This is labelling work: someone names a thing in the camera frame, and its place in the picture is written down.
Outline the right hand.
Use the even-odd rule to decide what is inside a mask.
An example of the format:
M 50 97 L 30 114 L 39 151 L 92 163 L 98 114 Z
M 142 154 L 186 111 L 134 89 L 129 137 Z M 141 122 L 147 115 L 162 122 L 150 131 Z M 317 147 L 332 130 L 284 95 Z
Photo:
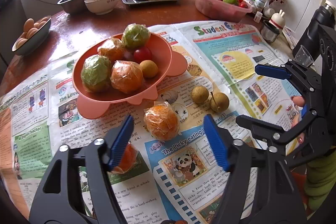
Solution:
M 305 105 L 305 100 L 302 96 L 291 96 L 291 101 L 295 104 L 296 107 L 304 107 Z M 300 120 L 300 115 L 296 115 L 291 123 L 291 126 L 294 127 Z M 297 137 L 297 141 L 299 144 L 302 144 L 305 139 L 305 133 L 302 132 L 300 135 Z

